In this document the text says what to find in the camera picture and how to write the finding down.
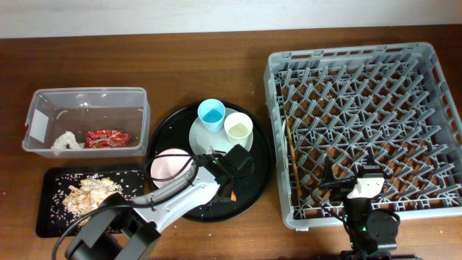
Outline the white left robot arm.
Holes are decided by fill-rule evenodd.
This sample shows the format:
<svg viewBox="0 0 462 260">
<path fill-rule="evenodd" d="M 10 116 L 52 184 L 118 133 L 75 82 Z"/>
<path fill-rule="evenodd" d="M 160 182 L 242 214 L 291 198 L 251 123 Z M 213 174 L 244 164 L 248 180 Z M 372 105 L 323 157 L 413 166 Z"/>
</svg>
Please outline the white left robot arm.
<svg viewBox="0 0 462 260">
<path fill-rule="evenodd" d="M 66 259 L 148 259 L 166 227 L 216 196 L 230 196 L 236 180 L 252 172 L 253 159 L 236 144 L 226 155 L 189 155 L 184 168 L 187 173 L 179 179 L 149 194 L 132 199 L 109 196 L 64 231 L 51 258 L 57 257 L 64 238 L 80 227 L 65 250 Z"/>
</svg>

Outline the orange carrot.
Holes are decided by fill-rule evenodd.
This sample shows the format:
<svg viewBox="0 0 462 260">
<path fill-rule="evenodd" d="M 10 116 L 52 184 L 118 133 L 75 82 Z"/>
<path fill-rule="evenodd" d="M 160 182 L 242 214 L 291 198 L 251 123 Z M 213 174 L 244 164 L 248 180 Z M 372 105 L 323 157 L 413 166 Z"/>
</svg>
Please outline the orange carrot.
<svg viewBox="0 0 462 260">
<path fill-rule="evenodd" d="M 237 197 L 235 195 L 235 193 L 233 191 L 231 191 L 231 194 L 230 194 L 230 199 L 232 202 L 236 202 L 237 201 Z"/>
</svg>

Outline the light blue cup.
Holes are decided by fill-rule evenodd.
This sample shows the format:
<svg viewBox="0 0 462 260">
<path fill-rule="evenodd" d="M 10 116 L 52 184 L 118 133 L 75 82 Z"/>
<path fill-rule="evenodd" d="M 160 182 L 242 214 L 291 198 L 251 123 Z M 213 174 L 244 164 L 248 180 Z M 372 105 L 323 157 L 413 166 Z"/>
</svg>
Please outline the light blue cup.
<svg viewBox="0 0 462 260">
<path fill-rule="evenodd" d="M 199 104 L 198 117 L 203 127 L 210 132 L 218 132 L 225 121 L 225 105 L 217 99 L 207 99 Z"/>
</svg>

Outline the pink bowl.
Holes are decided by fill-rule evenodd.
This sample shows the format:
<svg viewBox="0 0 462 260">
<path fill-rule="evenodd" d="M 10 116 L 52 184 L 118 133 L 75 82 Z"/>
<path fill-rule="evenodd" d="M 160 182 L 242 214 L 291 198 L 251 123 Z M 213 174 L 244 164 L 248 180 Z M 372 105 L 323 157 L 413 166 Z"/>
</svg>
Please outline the pink bowl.
<svg viewBox="0 0 462 260">
<path fill-rule="evenodd" d="M 191 158 L 190 155 L 181 149 L 167 149 L 159 153 L 159 155 L 162 155 L 162 157 L 155 159 L 150 168 L 151 177 L 155 178 L 153 183 L 159 189 L 185 175 L 193 163 L 192 160 L 188 162 Z M 172 177 L 178 173 L 187 162 L 187 166 L 178 175 L 166 181 L 166 178 Z"/>
</svg>

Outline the cream white cup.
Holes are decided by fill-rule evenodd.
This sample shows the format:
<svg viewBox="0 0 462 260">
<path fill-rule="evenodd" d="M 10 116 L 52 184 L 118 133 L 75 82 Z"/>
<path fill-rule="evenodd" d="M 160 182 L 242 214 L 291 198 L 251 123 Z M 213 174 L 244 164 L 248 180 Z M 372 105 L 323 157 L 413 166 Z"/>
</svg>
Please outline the cream white cup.
<svg viewBox="0 0 462 260">
<path fill-rule="evenodd" d="M 244 146 L 253 131 L 253 122 L 245 113 L 231 113 L 224 122 L 225 133 L 232 144 Z"/>
</svg>

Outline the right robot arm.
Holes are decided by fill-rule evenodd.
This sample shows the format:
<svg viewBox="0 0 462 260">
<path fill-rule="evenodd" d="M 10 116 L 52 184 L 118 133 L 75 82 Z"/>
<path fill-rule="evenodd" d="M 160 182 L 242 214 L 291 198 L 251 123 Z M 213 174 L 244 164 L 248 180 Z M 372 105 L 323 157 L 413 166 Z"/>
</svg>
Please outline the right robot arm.
<svg viewBox="0 0 462 260">
<path fill-rule="evenodd" d="M 341 202 L 344 213 L 340 216 L 351 249 L 340 253 L 341 259 L 391 259 L 390 252 L 397 248 L 396 236 L 400 217 L 387 209 L 373 209 L 372 201 L 383 191 L 389 179 L 384 169 L 371 156 L 351 177 L 336 179 L 333 162 L 325 159 L 321 190 L 329 191 L 330 202 Z"/>
</svg>

